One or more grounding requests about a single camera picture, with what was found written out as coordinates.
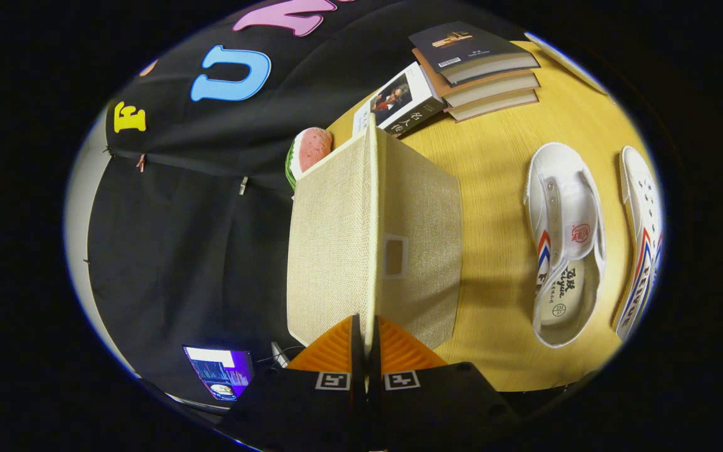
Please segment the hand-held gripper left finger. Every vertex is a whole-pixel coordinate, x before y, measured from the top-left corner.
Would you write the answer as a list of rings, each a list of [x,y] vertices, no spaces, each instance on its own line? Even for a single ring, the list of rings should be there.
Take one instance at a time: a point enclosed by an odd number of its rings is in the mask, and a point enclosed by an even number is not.
[[[365,451],[365,377],[360,318],[352,315],[289,366],[254,378],[218,432],[256,451]]]

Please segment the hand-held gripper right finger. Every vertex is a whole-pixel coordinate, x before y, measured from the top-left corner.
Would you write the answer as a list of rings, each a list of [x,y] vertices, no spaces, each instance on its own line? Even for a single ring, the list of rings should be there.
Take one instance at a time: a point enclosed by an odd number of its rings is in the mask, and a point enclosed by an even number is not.
[[[369,354],[372,451],[480,451],[519,417],[471,362],[447,363],[376,317]]]

